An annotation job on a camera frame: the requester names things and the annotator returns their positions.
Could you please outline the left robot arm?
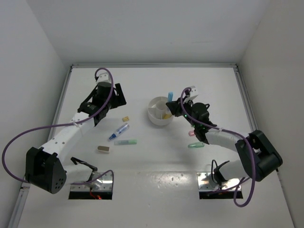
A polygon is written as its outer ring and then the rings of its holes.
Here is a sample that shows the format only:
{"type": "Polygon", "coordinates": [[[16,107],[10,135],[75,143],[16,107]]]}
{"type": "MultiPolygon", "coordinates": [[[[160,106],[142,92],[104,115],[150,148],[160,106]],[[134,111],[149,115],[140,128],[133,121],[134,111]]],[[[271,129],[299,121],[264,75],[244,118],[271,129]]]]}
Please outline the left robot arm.
{"type": "Polygon", "coordinates": [[[71,158],[72,165],[64,166],[63,161],[82,136],[96,127],[109,110],[125,104],[119,83],[111,86],[108,82],[99,82],[81,103],[69,126],[62,128],[40,148],[28,150],[26,181],[51,194],[58,193],[66,184],[91,184],[97,175],[97,167],[75,157],[71,158]]]}

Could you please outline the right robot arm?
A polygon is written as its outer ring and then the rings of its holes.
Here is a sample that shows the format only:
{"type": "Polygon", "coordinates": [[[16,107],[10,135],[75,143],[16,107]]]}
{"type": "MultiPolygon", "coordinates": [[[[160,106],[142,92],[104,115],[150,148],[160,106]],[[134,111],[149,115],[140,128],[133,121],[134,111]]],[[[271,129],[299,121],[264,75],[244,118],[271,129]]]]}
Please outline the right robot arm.
{"type": "Polygon", "coordinates": [[[233,178],[252,178],[260,182],[282,164],[283,159],[266,135],[255,130],[247,137],[220,128],[209,120],[209,104],[179,100],[167,102],[173,116],[183,116],[193,127],[196,138],[208,145],[218,145],[236,152],[237,161],[226,161],[213,170],[218,185],[233,178]]]}

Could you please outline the yellow highlighter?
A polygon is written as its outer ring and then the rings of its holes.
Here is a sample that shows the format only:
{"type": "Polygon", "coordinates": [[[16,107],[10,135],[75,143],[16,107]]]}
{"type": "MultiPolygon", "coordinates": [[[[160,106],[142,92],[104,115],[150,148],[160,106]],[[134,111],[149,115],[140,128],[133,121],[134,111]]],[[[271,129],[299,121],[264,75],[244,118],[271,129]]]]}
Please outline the yellow highlighter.
{"type": "Polygon", "coordinates": [[[164,117],[163,117],[163,119],[169,119],[169,118],[171,118],[172,117],[172,114],[166,114],[164,117]]]}

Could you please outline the blue highlighter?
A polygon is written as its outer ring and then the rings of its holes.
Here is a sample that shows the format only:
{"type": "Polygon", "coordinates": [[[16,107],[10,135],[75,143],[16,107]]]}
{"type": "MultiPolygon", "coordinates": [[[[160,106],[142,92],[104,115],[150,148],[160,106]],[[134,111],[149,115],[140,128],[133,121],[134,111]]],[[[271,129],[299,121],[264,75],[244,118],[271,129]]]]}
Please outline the blue highlighter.
{"type": "MultiPolygon", "coordinates": [[[[169,92],[169,93],[168,93],[168,97],[167,97],[167,103],[172,102],[172,100],[173,100],[173,92],[169,92]]],[[[167,106],[167,108],[168,108],[167,113],[168,113],[169,115],[172,115],[172,114],[171,114],[170,108],[169,108],[168,106],[167,106]]]]}

